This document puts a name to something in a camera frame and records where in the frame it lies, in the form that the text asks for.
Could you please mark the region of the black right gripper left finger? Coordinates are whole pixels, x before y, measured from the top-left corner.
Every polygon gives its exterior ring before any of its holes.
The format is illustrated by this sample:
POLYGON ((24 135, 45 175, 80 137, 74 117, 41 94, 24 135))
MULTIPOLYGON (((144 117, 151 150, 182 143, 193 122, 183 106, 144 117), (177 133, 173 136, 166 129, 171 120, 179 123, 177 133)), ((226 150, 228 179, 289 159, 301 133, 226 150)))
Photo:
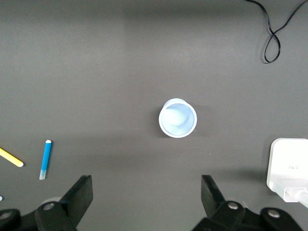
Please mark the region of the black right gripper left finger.
POLYGON ((35 211, 39 231, 75 231, 93 200, 92 177, 83 175, 59 201, 35 211))

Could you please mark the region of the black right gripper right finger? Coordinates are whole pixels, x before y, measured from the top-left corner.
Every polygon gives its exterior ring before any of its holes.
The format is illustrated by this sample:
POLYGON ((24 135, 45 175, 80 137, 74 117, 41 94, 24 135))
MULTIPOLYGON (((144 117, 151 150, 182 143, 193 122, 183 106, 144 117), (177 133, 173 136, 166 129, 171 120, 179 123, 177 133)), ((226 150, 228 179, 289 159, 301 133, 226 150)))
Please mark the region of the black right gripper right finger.
POLYGON ((240 231, 245 217, 244 208, 237 202, 227 201, 210 175, 201 179, 201 201, 206 217, 194 231, 240 231))

